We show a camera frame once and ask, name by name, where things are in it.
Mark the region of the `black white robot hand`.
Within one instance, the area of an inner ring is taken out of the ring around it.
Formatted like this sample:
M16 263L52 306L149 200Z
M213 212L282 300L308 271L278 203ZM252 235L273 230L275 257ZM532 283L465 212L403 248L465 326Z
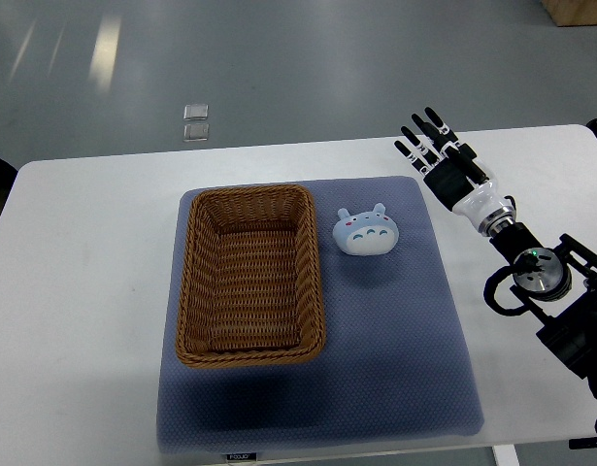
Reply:
M394 147L419 172L437 200L454 214L466 217L484 237L495 237L513 225L514 204L499 193L497 180L488 178L457 148L457 135L431 107L426 107L424 112L431 123L418 114L412 114L411 118L429 145L421 142L407 126L402 126L401 132L427 165L401 141L396 140ZM443 156L451 162L441 161ZM427 166L435 167L427 173Z

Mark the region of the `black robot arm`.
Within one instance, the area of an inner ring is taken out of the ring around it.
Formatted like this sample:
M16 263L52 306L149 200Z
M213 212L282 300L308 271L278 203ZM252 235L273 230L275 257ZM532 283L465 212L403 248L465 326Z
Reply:
M597 399L597 254L567 234L545 248L517 220L514 198L499 194L476 152L432 108L412 120L428 141L402 127L407 140L396 149L436 199L466 217L507 262L485 282L486 305L501 316L535 316L539 340Z

